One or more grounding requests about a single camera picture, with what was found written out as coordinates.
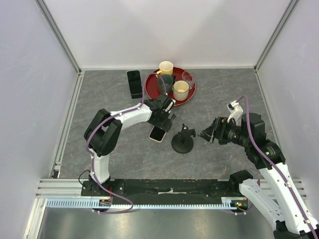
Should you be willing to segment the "white case smartphone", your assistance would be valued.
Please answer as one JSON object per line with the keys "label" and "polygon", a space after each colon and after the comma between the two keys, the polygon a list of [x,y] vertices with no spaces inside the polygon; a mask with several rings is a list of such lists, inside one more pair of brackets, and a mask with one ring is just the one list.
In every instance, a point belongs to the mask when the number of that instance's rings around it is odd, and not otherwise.
{"label": "white case smartphone", "polygon": [[142,93],[141,75],[139,70],[127,72],[129,89],[131,94]]}

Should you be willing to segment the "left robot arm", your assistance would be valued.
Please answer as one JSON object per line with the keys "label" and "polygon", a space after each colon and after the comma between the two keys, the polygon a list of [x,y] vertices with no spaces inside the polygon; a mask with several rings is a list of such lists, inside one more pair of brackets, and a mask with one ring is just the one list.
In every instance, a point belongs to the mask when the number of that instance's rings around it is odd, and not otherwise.
{"label": "left robot arm", "polygon": [[115,149],[122,130],[135,124],[148,122],[169,132],[175,114],[171,111],[175,100],[161,94],[156,99],[145,100],[133,107],[108,112],[99,110],[84,133],[86,150],[91,154],[92,190],[99,196],[109,192],[109,157]]}

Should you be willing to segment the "black round suction base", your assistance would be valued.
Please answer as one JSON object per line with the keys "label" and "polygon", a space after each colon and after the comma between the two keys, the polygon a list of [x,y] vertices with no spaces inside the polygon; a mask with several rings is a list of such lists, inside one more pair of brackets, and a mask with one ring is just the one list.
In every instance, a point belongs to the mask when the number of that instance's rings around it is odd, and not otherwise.
{"label": "black round suction base", "polygon": [[171,146],[175,152],[187,154],[193,149],[193,138],[195,137],[195,129],[189,129],[188,126],[182,124],[181,130],[172,138]]}

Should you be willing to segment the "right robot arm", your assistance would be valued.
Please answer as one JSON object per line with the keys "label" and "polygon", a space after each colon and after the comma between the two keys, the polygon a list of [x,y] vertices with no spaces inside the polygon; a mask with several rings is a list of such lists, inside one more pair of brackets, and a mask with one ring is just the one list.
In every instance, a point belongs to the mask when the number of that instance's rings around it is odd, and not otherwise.
{"label": "right robot arm", "polygon": [[230,175],[228,190],[243,195],[264,216],[276,239],[317,239],[319,223],[301,198],[278,145],[265,133],[265,123],[256,113],[244,114],[241,125],[233,119],[216,117],[199,137],[209,143],[233,143],[244,147],[250,162],[262,174],[274,195],[265,193],[247,170]]}

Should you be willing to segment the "pink case smartphone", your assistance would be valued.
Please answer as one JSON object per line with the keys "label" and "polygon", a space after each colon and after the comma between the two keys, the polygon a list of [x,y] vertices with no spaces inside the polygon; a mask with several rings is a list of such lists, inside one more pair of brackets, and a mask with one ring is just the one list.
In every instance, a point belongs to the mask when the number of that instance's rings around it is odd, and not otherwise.
{"label": "pink case smartphone", "polygon": [[167,134],[167,132],[154,126],[149,134],[149,139],[151,139],[155,142],[161,143],[166,134]]}

